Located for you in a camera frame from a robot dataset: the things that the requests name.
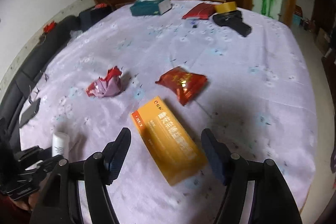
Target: floor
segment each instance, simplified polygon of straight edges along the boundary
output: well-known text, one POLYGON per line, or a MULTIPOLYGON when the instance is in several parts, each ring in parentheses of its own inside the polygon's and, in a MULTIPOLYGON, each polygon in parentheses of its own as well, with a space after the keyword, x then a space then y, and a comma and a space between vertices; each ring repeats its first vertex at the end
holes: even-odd
POLYGON ((315 94, 318 119, 318 143, 315 155, 316 173, 303 207, 304 224, 315 223, 334 193, 335 174, 330 170, 330 156, 334 148, 334 106, 327 78, 321 62, 322 53, 314 44, 313 35, 300 27, 292 32, 305 58, 315 94))

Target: white bottle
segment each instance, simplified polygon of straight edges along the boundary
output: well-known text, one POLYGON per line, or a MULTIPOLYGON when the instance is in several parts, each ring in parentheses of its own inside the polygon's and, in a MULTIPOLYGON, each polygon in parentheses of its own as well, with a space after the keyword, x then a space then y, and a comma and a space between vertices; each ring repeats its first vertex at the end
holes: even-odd
POLYGON ((56 132, 52 135, 51 156, 63 155, 65 159, 69 159, 69 135, 63 132, 56 132))

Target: red plastic wrapper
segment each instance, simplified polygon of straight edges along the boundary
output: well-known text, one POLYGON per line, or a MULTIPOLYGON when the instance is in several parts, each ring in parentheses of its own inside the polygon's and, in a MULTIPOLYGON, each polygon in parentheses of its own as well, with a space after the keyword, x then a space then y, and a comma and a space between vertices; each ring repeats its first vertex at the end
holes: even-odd
POLYGON ((49 33, 53 28, 55 28, 57 23, 55 21, 50 22, 46 26, 43 27, 44 33, 49 33))
POLYGON ((202 2, 200 4, 197 4, 182 18, 209 19, 209 17, 211 17, 215 12, 216 12, 215 5, 202 2))
POLYGON ((169 88, 177 95, 181 105, 186 105, 204 87, 208 79, 204 75, 189 73, 176 67, 161 75, 155 84, 169 88))
POLYGON ((108 5, 106 3, 99 3, 97 4, 94 8, 95 9, 99 9, 99 8, 104 8, 104 7, 107 7, 108 5))
POLYGON ((86 89, 86 94, 96 97, 115 96, 121 92, 122 84, 120 76, 121 71, 117 66, 107 71, 105 78, 98 78, 92 82, 86 89))

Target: red snack package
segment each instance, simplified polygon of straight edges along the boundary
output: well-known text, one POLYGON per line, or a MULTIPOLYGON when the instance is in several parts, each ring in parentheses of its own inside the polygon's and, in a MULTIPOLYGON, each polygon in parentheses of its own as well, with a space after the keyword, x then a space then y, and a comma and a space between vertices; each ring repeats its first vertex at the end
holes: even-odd
POLYGON ((207 82, 204 75, 189 73, 181 67, 176 67, 161 75, 155 84, 169 88, 177 95, 181 105, 186 105, 207 82))
POLYGON ((182 18, 209 19, 209 17, 211 17, 215 12, 216 12, 215 5, 202 2, 200 4, 197 4, 182 18))

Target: person's hand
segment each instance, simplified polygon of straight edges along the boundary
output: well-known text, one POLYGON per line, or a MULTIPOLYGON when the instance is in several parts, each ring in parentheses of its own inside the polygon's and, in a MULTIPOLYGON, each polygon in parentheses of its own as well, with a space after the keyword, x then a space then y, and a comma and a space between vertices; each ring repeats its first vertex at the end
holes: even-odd
POLYGON ((20 209, 22 210, 25 210, 25 211, 32 211, 34 208, 35 208, 35 205, 39 199, 39 196, 40 196, 40 193, 39 192, 36 192, 36 193, 33 193, 29 196, 28 198, 28 203, 26 203, 25 201, 23 200, 17 200, 17 201, 14 201, 11 199, 11 201, 17 206, 19 207, 20 209))

